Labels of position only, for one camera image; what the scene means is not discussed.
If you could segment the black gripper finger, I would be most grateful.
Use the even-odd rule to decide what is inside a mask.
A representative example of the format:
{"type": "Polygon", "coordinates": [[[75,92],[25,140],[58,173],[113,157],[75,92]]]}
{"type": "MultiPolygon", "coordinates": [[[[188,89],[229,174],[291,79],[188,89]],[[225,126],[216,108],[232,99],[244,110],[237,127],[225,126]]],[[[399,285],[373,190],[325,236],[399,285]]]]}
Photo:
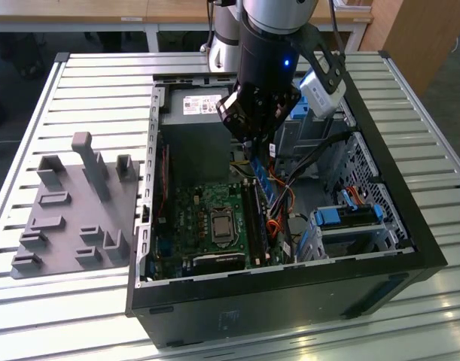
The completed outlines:
{"type": "Polygon", "coordinates": [[[240,143],[253,142],[249,118],[238,100],[238,92],[232,92],[216,103],[216,111],[223,125],[240,143]]]}
{"type": "Polygon", "coordinates": [[[301,92],[295,86],[290,86],[281,92],[257,89],[257,144],[259,146],[262,147],[278,130],[300,98],[301,92]]]}

